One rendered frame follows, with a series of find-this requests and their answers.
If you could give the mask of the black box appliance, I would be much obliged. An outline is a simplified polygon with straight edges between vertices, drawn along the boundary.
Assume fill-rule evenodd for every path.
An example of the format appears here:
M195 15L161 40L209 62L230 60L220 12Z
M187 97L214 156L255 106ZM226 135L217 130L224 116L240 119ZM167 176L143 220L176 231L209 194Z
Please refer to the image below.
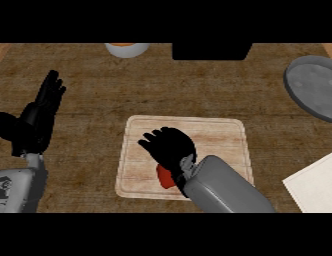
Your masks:
M251 43L174 43L174 60L243 60L249 53Z

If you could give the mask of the red bell pepper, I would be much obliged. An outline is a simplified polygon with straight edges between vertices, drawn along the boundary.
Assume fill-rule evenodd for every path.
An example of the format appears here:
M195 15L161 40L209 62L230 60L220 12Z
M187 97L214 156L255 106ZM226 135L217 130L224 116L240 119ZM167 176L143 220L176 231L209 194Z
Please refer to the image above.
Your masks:
M161 166L156 166L156 173L161 186L168 189L176 186L176 182L173 180L171 172Z

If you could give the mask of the grey round pan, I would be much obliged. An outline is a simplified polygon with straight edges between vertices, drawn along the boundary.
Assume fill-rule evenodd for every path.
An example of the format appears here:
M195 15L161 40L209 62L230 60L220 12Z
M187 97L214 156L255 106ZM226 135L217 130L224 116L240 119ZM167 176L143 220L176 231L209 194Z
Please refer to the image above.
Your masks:
M332 59L314 55L298 57L285 70L283 84L304 111L332 123Z

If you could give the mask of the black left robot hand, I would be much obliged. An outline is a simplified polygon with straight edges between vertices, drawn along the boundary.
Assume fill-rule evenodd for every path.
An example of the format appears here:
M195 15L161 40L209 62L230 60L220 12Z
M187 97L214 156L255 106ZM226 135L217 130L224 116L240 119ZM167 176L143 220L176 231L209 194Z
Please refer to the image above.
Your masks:
M66 87L59 72L51 70L43 81L35 101L19 117L0 112L0 137L12 142L12 155L43 154L49 148L56 113Z

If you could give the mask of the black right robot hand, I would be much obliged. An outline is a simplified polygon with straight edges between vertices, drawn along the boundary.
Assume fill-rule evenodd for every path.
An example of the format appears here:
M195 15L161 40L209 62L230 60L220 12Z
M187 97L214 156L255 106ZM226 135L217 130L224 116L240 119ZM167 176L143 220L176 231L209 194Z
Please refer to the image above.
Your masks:
M147 150L158 164L171 172L171 178L183 194L186 178L181 170L181 160L196 157L196 147L190 137L177 129L162 127L150 133L143 134L145 139L139 140L139 145Z

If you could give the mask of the white cup with orange content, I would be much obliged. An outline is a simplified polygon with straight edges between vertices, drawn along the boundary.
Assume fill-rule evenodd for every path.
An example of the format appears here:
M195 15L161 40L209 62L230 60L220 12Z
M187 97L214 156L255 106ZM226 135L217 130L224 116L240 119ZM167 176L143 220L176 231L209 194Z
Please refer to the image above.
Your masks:
M149 43L106 43L109 53L118 58L134 58L149 49Z

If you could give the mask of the white flat cloth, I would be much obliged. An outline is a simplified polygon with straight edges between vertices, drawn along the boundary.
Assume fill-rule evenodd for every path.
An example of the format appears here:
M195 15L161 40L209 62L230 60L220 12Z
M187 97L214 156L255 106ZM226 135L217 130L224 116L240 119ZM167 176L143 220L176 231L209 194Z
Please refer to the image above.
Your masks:
M283 185L304 213L332 213L332 153L292 174Z

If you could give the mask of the pale wooden cutting board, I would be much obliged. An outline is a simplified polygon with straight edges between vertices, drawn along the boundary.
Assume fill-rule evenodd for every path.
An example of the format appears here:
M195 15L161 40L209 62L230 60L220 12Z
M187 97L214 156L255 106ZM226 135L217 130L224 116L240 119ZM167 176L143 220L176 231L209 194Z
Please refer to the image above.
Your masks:
M128 118L121 149L115 191L121 197L183 200L176 187L161 186L156 161L137 141L161 127L180 129L192 138L198 160L218 156L249 183L254 183L243 123L238 119L134 115Z

